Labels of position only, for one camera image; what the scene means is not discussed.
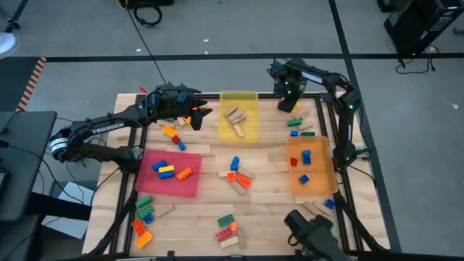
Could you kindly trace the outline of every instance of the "yellow tray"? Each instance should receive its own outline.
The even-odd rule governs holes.
[[[230,106],[237,106],[243,110],[246,120],[239,123],[244,133],[239,138],[232,124],[224,116],[224,112]],[[258,115],[258,93],[256,91],[221,91],[220,92],[220,116],[219,137],[228,143],[254,143],[260,137],[260,119]]]
[[[311,150],[311,165],[303,165],[302,152]],[[287,161],[289,163],[290,188],[294,195],[326,195],[337,192],[338,186],[330,145],[327,137],[291,137],[287,140]],[[296,158],[296,167],[290,165],[290,158]],[[306,175],[306,184],[299,177]]]

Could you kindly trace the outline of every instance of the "red tray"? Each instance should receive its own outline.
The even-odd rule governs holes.
[[[159,179],[158,172],[153,171],[152,165],[161,160],[165,160],[168,165],[174,165],[176,174],[188,167],[192,173],[183,181],[176,176]],[[136,190],[150,194],[195,197],[201,168],[202,156],[199,154],[146,150],[138,172]]]

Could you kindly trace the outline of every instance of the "green lego brick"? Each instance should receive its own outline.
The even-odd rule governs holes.
[[[299,135],[300,135],[300,136],[309,136],[309,137],[316,136],[315,133],[313,133],[313,132],[301,133],[301,134],[299,134]]]
[[[298,126],[298,125],[301,125],[302,122],[303,122],[302,119],[289,120],[289,121],[287,122],[287,127]]]
[[[235,221],[235,220],[233,219],[232,214],[226,215],[225,217],[222,217],[222,218],[217,220],[217,222],[219,223],[220,228],[225,227],[227,225],[230,225],[233,221]]]
[[[137,212],[137,216],[139,219],[143,219],[146,215],[152,213],[153,211],[153,207],[150,204],[148,204],[147,206],[145,206]]]
[[[136,207],[143,207],[148,203],[152,203],[152,196],[145,196],[136,202]]]

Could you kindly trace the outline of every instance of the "orange tray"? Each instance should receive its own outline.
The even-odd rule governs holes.
[[[307,149],[311,150],[311,165],[303,165],[302,152]],[[338,190],[327,137],[291,137],[287,140],[287,157],[290,188],[294,195],[332,194]],[[290,165],[291,157],[298,159],[296,167]],[[299,177],[304,174],[310,180],[303,185]]]

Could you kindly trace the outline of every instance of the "wooden table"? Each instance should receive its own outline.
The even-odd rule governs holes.
[[[120,112],[134,104],[135,99],[136,94],[119,94],[115,112]],[[315,123],[314,128],[308,131],[321,135],[314,99],[302,99],[301,102],[304,108],[311,109],[310,117]],[[174,250],[176,256],[288,255],[294,253],[296,247],[287,244],[290,230],[283,223],[283,219],[292,210],[299,210],[307,219],[313,218],[302,203],[314,200],[324,202],[325,199],[332,198],[332,195],[295,197],[291,194],[285,149],[291,130],[286,127],[286,121],[290,120],[291,116],[277,111],[276,104],[275,99],[260,100],[260,139],[256,144],[224,144],[220,141],[218,135],[219,100],[212,100],[208,103],[207,106],[213,108],[213,112],[203,120],[200,131],[193,131],[190,125],[176,127],[179,136],[187,146],[186,152],[202,156],[202,171],[197,197],[191,199],[154,195],[153,208],[159,209],[168,204],[174,204],[175,209],[147,226],[147,229],[154,235],[154,239],[142,250],[137,249],[132,243],[131,256],[166,256],[168,250]],[[328,110],[325,106],[323,107],[328,134],[332,142]],[[108,146],[127,146],[129,132],[129,128],[112,131],[109,134]],[[359,128],[354,129],[353,141],[356,145],[363,145]],[[161,127],[155,124],[149,126],[146,148],[179,151],[178,147],[161,131]],[[237,193],[225,178],[218,177],[219,171],[229,169],[234,156],[240,157],[241,170],[252,171],[256,174],[252,187],[243,196]],[[358,159],[353,166],[370,173],[368,162],[361,159]],[[99,183],[116,168],[117,165],[113,162],[104,163],[101,167]],[[352,168],[348,171],[359,219],[376,240],[388,248],[389,241],[384,219],[372,180]],[[113,222],[121,178],[121,173],[115,173],[96,192],[83,253],[89,252],[96,246]],[[126,196],[130,193],[132,182],[133,175],[129,179]],[[138,194],[139,198],[143,196],[146,194]],[[228,214],[233,214],[239,227],[244,228],[246,249],[240,249],[238,244],[222,249],[216,242],[215,234],[220,230],[217,219]],[[329,218],[335,225],[333,234],[338,238],[335,211]],[[345,220],[349,243],[354,249],[351,223],[347,218]],[[120,229],[117,252],[123,250],[125,230],[126,221]],[[133,233],[132,242],[136,239],[137,235]]]

